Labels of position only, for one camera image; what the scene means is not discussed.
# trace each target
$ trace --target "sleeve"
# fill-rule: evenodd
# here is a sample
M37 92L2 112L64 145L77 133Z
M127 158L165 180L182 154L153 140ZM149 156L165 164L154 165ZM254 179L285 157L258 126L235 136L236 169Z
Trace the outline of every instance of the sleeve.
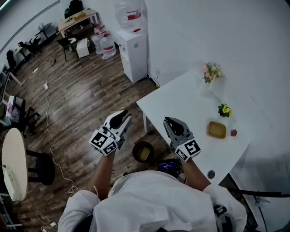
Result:
M81 190L68 199L67 205L58 222L58 232L72 232L74 228L99 204L94 193Z
M203 192L210 195L213 203L223 205L227 208L227 212L235 219L236 232L244 231L247 222L246 209L226 188L216 184L210 184Z

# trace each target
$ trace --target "water bottle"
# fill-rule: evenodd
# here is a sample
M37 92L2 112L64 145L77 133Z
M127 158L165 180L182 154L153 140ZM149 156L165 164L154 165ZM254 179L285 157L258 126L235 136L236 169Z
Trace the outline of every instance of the water bottle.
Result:
M143 29L142 3L144 0L115 0L115 13L122 29L129 33Z
M113 57L117 50L115 48L114 40L111 37L110 34L108 34L106 31L101 33L103 38L101 39L100 43L103 48L103 56L102 59L107 60L111 57Z
M91 36L91 40L94 43L95 47L96 47L96 54L103 54L103 48L101 46L101 39L102 39L102 35L99 31L100 28L100 24L96 24L94 27L94 35Z

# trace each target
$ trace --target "white cabinet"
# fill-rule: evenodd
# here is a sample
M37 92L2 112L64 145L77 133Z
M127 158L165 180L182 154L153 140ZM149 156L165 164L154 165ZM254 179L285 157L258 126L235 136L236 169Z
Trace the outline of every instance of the white cabinet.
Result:
M117 31L118 44L124 73L136 83L147 76L147 37L146 34L133 34Z

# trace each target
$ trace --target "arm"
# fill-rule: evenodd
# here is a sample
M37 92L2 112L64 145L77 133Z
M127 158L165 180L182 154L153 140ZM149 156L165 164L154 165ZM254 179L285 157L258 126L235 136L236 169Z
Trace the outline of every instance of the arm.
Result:
M189 159L187 162L182 161L181 163L186 176L186 184L189 187L203 191L211 184L192 159Z
M96 172L87 185L87 190L93 193L96 193L94 186L96 187L100 200L108 197L115 152L113 151L108 156L102 156Z

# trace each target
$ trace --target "white shirt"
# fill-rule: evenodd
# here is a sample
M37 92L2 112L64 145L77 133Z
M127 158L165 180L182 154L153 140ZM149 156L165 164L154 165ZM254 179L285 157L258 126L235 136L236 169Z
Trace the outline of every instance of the white shirt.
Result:
M202 192L158 171L143 171L118 179L107 199L81 190L68 199L58 224L70 232L92 213L90 232L217 231L213 203L223 205L242 232L247 214L226 188L209 185Z

